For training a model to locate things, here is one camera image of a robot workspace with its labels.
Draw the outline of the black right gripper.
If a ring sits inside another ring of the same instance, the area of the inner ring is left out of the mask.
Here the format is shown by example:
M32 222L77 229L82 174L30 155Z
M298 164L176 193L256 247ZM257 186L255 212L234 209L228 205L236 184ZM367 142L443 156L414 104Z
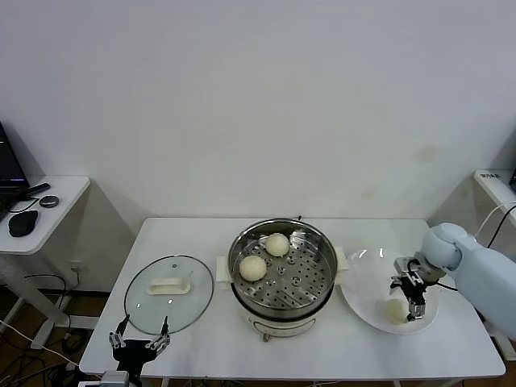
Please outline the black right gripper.
M389 294L393 296L396 293L404 294L408 303L407 322L413 322L423 319L426 311L426 300L424 293L426 285L417 273L405 273L404 275L396 275L391 277L389 285Z

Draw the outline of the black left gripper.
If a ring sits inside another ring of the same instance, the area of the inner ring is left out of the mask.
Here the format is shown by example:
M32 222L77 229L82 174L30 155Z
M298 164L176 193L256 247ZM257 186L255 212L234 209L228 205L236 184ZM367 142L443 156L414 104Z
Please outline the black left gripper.
M144 365L154 361L158 350L164 350L170 344L168 317L164 321L160 334L153 341L140 339L123 339L130 315L118 324L115 331L109 334L113 358L118 362L117 371L124 371L130 377L140 377Z

